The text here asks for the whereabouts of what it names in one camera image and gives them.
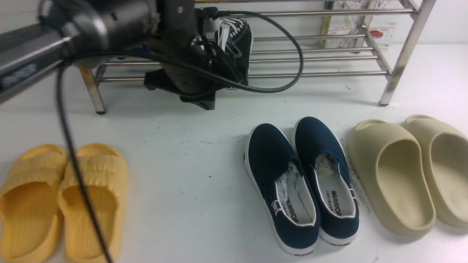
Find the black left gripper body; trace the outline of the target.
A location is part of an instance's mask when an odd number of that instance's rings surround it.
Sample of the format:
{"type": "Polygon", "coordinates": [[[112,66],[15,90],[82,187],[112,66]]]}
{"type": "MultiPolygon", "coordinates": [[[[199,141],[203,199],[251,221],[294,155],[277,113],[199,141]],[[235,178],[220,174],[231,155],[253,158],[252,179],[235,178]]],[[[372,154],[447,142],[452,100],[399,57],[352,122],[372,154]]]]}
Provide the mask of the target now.
{"type": "MultiPolygon", "coordinates": [[[[159,0],[158,31],[147,45],[165,59],[174,59],[207,70],[237,84],[245,74],[224,51],[205,36],[205,27],[219,17],[215,7],[195,8],[193,0],[159,0]]],[[[215,93],[226,87],[187,69],[162,62],[162,68],[145,74],[145,87],[162,89],[180,96],[204,110],[215,108],[215,93]]]]}

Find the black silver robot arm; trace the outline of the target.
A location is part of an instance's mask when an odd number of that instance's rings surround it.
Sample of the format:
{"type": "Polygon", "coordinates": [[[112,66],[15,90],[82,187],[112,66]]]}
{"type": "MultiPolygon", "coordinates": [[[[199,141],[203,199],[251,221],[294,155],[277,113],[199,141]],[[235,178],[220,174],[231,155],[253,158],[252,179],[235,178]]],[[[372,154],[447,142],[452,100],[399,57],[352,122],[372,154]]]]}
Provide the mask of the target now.
{"type": "Polygon", "coordinates": [[[133,56],[129,48],[146,42],[147,58],[162,66],[145,74],[146,88],[212,110],[216,91],[247,83],[203,35],[203,23],[217,16],[193,0],[54,0],[46,15],[39,7],[37,24],[1,34],[1,102],[62,65],[92,69],[105,57],[133,56]]]}

